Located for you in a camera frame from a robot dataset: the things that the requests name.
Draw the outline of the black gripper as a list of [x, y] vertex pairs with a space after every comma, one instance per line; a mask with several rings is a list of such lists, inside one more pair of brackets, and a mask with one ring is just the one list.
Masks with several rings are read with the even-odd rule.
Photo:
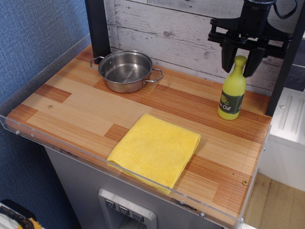
[[271, 8], [284, 20], [293, 15], [290, 11], [280, 15], [275, 0], [245, 0], [241, 15], [233, 19], [213, 18], [208, 40], [222, 47], [222, 68], [230, 71], [238, 49], [249, 50], [244, 77], [251, 77], [263, 58], [283, 59], [292, 35], [276, 29], [268, 22]]

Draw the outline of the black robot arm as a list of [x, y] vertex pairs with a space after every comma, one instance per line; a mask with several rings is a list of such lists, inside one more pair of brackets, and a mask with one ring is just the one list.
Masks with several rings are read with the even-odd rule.
[[284, 59], [293, 37], [270, 25], [268, 16], [273, 8], [279, 14], [274, 0], [246, 0], [241, 15], [233, 19], [210, 20], [208, 40], [222, 48], [222, 68], [229, 73], [238, 49], [249, 51], [244, 77], [252, 76], [262, 59], [272, 56]]

